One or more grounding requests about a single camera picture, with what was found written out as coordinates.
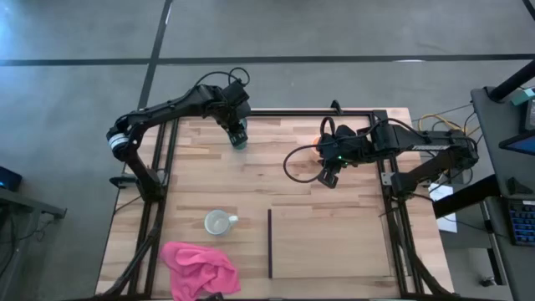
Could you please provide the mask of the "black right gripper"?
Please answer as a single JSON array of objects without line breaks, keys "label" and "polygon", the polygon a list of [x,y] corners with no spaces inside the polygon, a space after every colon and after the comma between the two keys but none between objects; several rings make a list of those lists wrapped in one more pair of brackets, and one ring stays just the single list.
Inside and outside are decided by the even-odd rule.
[{"label": "black right gripper", "polygon": [[330,132],[325,124],[320,126],[320,138],[316,146],[319,155],[318,163],[324,167],[318,174],[318,181],[334,189],[338,182],[340,167],[348,165],[372,163],[372,143],[368,139],[371,128],[356,131],[347,125],[340,125]]}]

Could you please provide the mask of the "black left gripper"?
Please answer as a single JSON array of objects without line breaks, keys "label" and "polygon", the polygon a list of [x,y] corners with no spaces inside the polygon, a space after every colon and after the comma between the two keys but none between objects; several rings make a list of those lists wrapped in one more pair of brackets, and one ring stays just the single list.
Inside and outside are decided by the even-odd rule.
[{"label": "black left gripper", "polygon": [[248,141],[247,127],[241,133],[239,122],[251,114],[248,103],[249,95],[244,85],[234,81],[217,94],[217,101],[213,103],[212,117],[225,130],[228,130],[229,141],[232,145],[246,145]]}]

